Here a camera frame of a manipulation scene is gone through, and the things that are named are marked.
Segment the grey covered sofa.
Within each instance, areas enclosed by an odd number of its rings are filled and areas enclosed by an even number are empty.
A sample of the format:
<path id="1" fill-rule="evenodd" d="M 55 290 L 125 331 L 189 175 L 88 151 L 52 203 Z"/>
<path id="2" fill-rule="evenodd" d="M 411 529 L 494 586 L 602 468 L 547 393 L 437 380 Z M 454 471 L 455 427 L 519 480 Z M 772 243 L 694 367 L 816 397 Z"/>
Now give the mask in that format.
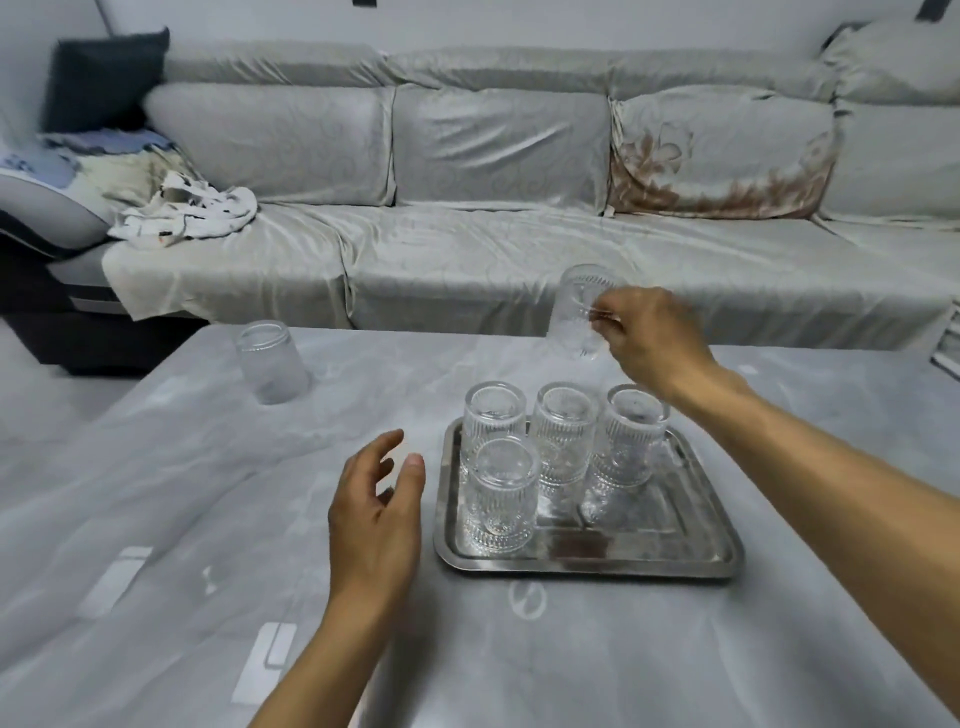
<path id="1" fill-rule="evenodd" d="M 206 324 L 544 336 L 562 274 L 596 264 L 627 284 L 685 297 L 714 344 L 943 350 L 949 335 L 960 338 L 960 106 L 843 101 L 821 53 L 454 46 L 387 54 L 300 39 L 170 38 L 151 91 L 197 83 L 396 96 L 414 86 L 590 93 L 611 108 L 682 87 L 747 87 L 829 104 L 841 147 L 822 200 L 801 219 L 615 213 L 609 162 L 597 216 L 396 205 L 395 186 L 384 206 L 256 198 L 259 211 L 239 232 L 162 249 L 108 237 L 135 206 L 83 179 L 60 190 L 0 169 L 0 319 L 42 364 L 147 373 Z M 146 97 L 143 128 L 156 131 Z"/>

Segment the person's left hand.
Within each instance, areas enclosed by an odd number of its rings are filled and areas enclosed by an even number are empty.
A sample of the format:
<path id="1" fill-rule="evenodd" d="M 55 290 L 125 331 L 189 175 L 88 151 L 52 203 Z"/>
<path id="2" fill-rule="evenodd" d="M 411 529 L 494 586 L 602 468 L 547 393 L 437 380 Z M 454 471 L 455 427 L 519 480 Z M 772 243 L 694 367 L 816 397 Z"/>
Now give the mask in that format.
<path id="1" fill-rule="evenodd" d="M 403 440 L 402 429 L 381 433 L 342 468 L 328 511 L 329 598 L 347 590 L 408 596 L 421 559 L 422 508 L 420 525 L 398 513 L 398 477 L 378 493 L 395 467 L 390 453 Z"/>

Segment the dark blue cushion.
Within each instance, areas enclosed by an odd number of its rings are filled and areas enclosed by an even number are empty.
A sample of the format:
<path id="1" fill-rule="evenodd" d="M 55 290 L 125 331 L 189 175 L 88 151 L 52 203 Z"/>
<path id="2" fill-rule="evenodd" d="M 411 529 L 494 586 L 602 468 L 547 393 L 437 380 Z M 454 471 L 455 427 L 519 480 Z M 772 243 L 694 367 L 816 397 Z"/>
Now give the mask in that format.
<path id="1" fill-rule="evenodd" d="M 162 82 L 170 31 L 63 39 L 54 47 L 39 128 L 42 133 L 136 131 L 141 107 Z"/>

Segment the grey sofa back cushion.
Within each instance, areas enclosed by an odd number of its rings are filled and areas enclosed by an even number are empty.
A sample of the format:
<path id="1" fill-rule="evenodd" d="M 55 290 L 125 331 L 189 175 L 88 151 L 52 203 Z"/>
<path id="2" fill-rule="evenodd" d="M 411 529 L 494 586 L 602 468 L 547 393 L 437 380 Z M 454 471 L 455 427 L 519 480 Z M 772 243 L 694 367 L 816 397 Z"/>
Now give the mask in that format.
<path id="1" fill-rule="evenodd" d="M 391 111 L 397 206 L 597 216 L 611 109 L 591 93 L 403 85 Z"/>
<path id="2" fill-rule="evenodd" d="M 262 203 L 390 206 L 388 87 L 170 82 L 143 102 L 151 126 L 213 187 Z"/>

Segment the clear ribbed drinking glass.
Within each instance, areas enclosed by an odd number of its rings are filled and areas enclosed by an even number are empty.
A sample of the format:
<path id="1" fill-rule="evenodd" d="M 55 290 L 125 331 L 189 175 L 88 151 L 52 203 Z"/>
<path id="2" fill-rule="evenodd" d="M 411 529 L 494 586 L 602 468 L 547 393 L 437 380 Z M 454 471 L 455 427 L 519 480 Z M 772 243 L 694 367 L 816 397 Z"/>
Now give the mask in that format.
<path id="1" fill-rule="evenodd" d="M 595 302 L 605 292 L 627 281 L 596 264 L 579 264 L 565 270 L 559 280 L 546 340 L 554 351 L 570 358 L 598 358 L 606 340 L 592 325 Z"/>
<path id="2" fill-rule="evenodd" d="M 500 380 L 483 381 L 465 394 L 460 464 L 469 467 L 486 442 L 527 432 L 527 399 L 517 386 Z"/>
<path id="3" fill-rule="evenodd" d="M 592 528 L 625 527 L 639 510 L 666 440 L 671 407 L 638 384 L 606 393 L 578 507 Z"/>
<path id="4" fill-rule="evenodd" d="M 539 486 L 558 492 L 582 481 L 594 445 L 599 401 L 572 381 L 545 384 L 534 403 L 529 434 L 541 459 Z"/>
<path id="5" fill-rule="evenodd" d="M 259 404 L 286 404 L 309 391 L 310 373 L 283 322 L 249 324 L 236 339 L 236 351 L 244 380 Z"/>
<path id="6" fill-rule="evenodd" d="M 503 434 L 480 443 L 466 469 L 464 526 L 486 554 L 525 548 L 534 538 L 542 459 L 527 435 Z"/>

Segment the white patterned crumpled cloth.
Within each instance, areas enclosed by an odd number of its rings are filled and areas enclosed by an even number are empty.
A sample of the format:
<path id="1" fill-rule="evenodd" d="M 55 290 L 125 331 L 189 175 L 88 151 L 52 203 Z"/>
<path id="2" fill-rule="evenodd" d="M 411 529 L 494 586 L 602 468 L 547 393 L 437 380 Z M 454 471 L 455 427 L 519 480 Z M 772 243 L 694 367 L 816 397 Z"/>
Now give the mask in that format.
<path id="1" fill-rule="evenodd" d="M 138 249 L 162 249 L 186 240 L 230 237 L 251 224 L 258 212 L 258 199 L 246 187 L 219 191 L 204 180 L 171 171 L 149 202 L 119 214 L 107 236 Z"/>

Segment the person's right forearm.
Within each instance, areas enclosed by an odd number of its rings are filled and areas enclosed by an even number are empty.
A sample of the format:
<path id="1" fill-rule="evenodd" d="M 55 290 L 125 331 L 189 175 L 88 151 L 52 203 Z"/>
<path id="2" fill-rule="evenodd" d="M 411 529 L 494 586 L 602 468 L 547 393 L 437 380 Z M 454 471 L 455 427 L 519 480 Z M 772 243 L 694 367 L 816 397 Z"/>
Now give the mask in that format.
<path id="1" fill-rule="evenodd" d="M 722 367 L 663 392 L 960 721 L 960 498 L 774 406 Z"/>

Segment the floral brown sofa back cushion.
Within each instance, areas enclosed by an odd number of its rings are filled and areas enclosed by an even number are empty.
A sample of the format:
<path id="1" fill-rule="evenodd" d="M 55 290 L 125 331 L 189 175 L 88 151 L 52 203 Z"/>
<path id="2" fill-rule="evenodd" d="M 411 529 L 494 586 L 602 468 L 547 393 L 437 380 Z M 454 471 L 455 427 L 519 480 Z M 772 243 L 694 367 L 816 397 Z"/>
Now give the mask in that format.
<path id="1" fill-rule="evenodd" d="M 810 217 L 841 147 L 828 103 L 747 86 L 676 87 L 611 101 L 610 114 L 614 213 Z"/>

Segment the person's right hand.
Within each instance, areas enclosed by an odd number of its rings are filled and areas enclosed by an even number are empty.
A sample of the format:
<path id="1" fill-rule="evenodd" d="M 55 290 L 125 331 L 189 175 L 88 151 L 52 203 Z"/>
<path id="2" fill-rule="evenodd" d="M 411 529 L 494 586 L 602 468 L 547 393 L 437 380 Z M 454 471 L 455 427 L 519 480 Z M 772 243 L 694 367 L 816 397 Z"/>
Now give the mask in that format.
<path id="1" fill-rule="evenodd" d="M 661 287 L 625 286 L 604 294 L 630 294 L 630 351 L 610 353 L 624 374 L 672 406 L 725 383 L 691 309 Z"/>

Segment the person's left forearm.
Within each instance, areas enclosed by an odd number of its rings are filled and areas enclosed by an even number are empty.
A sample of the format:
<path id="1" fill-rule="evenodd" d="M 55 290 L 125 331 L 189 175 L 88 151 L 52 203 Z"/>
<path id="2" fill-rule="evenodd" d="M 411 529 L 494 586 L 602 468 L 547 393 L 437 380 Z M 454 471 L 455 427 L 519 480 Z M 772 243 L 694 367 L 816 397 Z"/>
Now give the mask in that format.
<path id="1" fill-rule="evenodd" d="M 350 728 L 405 601 L 364 589 L 331 595 L 316 633 L 248 728 Z"/>

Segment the blue and cream folded blanket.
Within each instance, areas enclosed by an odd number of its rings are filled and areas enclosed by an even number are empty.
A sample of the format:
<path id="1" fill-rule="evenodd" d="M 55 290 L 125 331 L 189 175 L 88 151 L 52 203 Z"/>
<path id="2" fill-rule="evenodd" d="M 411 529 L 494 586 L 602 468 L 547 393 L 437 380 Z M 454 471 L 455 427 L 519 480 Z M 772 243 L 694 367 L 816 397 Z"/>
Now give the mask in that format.
<path id="1" fill-rule="evenodd" d="M 150 202 L 169 172 L 201 178 L 172 140 L 149 127 L 47 132 L 19 146 L 0 140 L 0 169 L 59 190 L 84 180 L 103 198 L 136 208 Z"/>

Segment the grey pillow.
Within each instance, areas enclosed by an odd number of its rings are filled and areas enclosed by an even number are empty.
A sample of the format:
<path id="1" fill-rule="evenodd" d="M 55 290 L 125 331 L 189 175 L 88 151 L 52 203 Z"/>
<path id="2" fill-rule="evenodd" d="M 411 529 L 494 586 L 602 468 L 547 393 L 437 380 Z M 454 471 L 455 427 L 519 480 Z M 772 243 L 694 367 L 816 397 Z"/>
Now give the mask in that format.
<path id="1" fill-rule="evenodd" d="M 843 30 L 820 59 L 843 101 L 960 107 L 960 22 L 874 21 Z"/>

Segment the stainless steel tray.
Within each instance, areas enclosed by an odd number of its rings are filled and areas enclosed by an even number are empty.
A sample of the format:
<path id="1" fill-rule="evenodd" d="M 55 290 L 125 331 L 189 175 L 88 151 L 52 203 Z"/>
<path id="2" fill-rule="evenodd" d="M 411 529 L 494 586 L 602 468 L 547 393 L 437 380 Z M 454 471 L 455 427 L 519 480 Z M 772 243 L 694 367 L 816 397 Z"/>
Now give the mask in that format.
<path id="1" fill-rule="evenodd" d="M 670 426 L 654 446 L 652 475 L 626 489 L 596 482 L 573 495 L 543 494 L 533 538 L 496 553 L 474 541 L 460 485 L 461 418 L 447 428 L 438 481 L 434 549 L 477 577 L 601 577 L 728 581 L 745 549 L 688 439 Z"/>

